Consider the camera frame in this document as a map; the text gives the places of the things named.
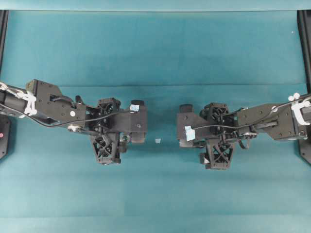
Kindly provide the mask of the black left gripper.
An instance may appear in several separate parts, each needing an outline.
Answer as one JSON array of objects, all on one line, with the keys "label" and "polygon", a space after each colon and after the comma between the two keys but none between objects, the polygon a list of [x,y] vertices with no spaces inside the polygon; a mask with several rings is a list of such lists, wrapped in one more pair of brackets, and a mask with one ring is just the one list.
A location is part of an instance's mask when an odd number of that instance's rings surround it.
[{"label": "black left gripper", "polygon": [[120,164],[118,134],[130,133],[130,107],[120,108],[121,102],[115,98],[101,99],[97,107],[86,106],[86,119],[95,119],[85,123],[85,133],[91,135],[96,161],[102,165]]}]

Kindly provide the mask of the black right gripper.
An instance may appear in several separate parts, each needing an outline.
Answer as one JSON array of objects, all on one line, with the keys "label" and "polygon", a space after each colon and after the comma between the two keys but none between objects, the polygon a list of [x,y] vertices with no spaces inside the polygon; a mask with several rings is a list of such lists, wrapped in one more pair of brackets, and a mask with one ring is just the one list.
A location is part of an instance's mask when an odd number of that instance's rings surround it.
[{"label": "black right gripper", "polygon": [[194,143],[206,143],[206,152],[200,153],[200,163],[206,169],[230,168],[235,146],[241,139],[237,114],[228,114],[224,103],[210,103],[194,115]]}]

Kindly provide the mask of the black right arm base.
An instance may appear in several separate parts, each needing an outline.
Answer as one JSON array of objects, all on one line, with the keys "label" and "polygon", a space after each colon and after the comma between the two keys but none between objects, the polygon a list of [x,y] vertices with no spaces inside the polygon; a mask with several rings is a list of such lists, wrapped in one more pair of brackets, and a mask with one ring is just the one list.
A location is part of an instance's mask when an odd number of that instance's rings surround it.
[{"label": "black right arm base", "polygon": [[311,165],[311,139],[300,139],[295,142],[295,156]]}]

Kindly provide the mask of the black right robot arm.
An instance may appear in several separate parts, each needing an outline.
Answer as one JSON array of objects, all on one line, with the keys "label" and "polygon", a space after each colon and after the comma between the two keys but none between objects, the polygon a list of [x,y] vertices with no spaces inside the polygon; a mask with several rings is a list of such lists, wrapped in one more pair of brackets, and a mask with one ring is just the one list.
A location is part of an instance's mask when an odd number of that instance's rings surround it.
[{"label": "black right robot arm", "polygon": [[195,131],[207,130],[204,138],[206,152],[200,162],[207,169],[230,168],[235,145],[249,149],[250,140],[260,133],[276,141],[308,138],[311,124],[311,96],[295,93],[286,103],[262,104],[251,108],[229,111],[226,104],[210,103],[200,112],[207,122],[196,126]]}]

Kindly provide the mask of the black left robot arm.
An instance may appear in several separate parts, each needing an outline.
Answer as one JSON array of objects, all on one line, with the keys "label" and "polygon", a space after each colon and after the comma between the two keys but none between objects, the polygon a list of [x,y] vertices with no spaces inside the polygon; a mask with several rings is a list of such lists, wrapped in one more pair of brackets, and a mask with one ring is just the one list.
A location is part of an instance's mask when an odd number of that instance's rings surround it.
[{"label": "black left robot arm", "polygon": [[120,153],[127,146],[126,141],[120,142],[121,132],[112,128],[110,119],[139,111],[136,104],[125,110],[120,105],[120,101],[110,98],[100,100],[95,107],[90,106],[80,96],[73,100],[64,96],[58,86],[39,80],[28,82],[25,89],[0,84],[2,114],[28,117],[47,128],[63,127],[73,133],[89,135],[96,160],[102,165],[121,163]]}]

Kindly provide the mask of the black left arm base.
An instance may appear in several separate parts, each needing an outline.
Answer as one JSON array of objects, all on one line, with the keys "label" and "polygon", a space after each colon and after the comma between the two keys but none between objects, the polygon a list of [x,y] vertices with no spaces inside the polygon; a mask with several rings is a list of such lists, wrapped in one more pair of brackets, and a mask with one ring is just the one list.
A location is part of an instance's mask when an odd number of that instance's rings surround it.
[{"label": "black left arm base", "polygon": [[11,121],[7,116],[0,116],[0,159],[4,158],[8,151]]}]

